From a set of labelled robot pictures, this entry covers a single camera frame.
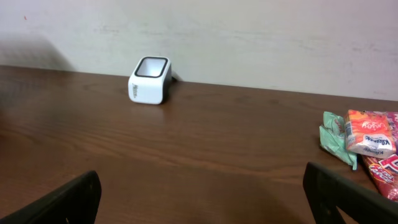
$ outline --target white wall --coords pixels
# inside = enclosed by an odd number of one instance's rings
[[[398,1],[0,0],[0,64],[130,75],[145,55],[184,81],[398,100]]]

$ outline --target black object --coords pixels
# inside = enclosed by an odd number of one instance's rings
[[[398,223],[398,203],[309,162],[303,186],[317,224],[345,223],[339,207],[358,223]]]
[[[3,219],[1,224],[94,224],[101,183],[89,171]]]

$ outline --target green plastic packet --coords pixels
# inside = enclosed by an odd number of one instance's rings
[[[321,147],[356,170],[356,153],[346,150],[344,119],[331,112],[323,113],[323,125],[319,126]]]

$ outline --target red package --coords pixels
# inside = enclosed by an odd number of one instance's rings
[[[398,202],[398,155],[378,159],[362,155],[374,183],[386,198]]]

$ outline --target wooden table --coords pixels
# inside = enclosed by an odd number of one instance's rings
[[[361,166],[352,172],[320,149],[322,113],[398,110],[185,82],[165,104],[142,105],[128,98],[127,80],[0,67],[0,217],[96,170],[96,223],[314,223],[307,162],[375,189]]]

